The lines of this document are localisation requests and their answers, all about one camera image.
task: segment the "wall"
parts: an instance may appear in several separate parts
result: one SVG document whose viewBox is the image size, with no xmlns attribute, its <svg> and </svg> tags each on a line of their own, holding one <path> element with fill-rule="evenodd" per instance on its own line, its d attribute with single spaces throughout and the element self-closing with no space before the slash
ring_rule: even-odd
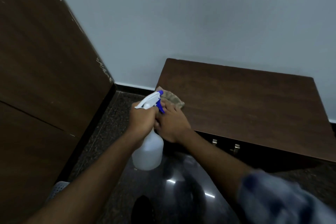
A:
<svg viewBox="0 0 336 224">
<path fill-rule="evenodd" d="M 334 0 L 66 1 L 116 83 L 153 88 L 167 57 L 306 75 L 336 120 Z"/>
</svg>

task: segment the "hand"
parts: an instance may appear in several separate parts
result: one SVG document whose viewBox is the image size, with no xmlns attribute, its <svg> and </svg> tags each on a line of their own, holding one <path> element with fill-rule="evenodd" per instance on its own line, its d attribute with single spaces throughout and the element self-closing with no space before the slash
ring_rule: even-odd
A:
<svg viewBox="0 0 336 224">
<path fill-rule="evenodd" d="M 181 138 L 180 134 L 191 129 L 191 126 L 181 109 L 175 107 L 168 100 L 161 99 L 161 102 L 165 106 L 165 113 L 157 113 L 154 128 L 163 139 L 171 143 L 178 143 Z"/>
<path fill-rule="evenodd" d="M 132 104 L 131 110 L 129 111 L 128 128 L 126 130 L 127 135 L 139 141 L 137 144 L 138 148 L 154 127 L 155 115 L 159 112 L 156 106 L 149 109 L 135 109 L 139 103 L 140 102 Z"/>
</svg>

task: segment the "sleeve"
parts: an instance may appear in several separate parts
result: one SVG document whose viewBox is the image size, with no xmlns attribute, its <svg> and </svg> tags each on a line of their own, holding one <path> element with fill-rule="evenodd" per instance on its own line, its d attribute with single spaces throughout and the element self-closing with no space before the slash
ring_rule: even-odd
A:
<svg viewBox="0 0 336 224">
<path fill-rule="evenodd" d="M 330 224 L 336 214 L 296 183 L 258 170 L 242 179 L 238 205 L 253 224 Z"/>
</svg>

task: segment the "left hand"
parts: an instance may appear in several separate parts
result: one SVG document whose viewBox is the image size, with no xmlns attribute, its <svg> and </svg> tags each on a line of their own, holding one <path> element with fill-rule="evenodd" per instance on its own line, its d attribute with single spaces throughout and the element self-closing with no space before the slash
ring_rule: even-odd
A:
<svg viewBox="0 0 336 224">
<path fill-rule="evenodd" d="M 159 113 L 159 109 L 153 106 L 149 109 L 135 109 L 140 102 L 132 104 L 129 111 L 129 123 L 126 133 L 130 134 L 137 141 L 141 142 L 151 132 L 155 123 L 155 116 Z"/>
</svg>

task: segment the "granite floor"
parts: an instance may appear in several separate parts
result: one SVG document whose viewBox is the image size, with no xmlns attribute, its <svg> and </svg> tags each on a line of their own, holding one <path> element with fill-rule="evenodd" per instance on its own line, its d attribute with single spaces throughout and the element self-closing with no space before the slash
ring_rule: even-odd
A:
<svg viewBox="0 0 336 224">
<path fill-rule="evenodd" d="M 137 94 L 116 93 L 73 168 L 70 182 L 122 135 L 128 124 L 131 104 L 143 98 Z M 316 168 L 276 175 L 298 182 L 336 209 L 336 165 L 325 163 Z M 159 167 L 147 172 L 136 170 L 130 159 L 98 223 L 130 223 L 133 204 L 143 194 L 152 201 L 158 223 L 238 222 L 195 159 L 187 154 L 170 152 L 164 153 Z"/>
</svg>

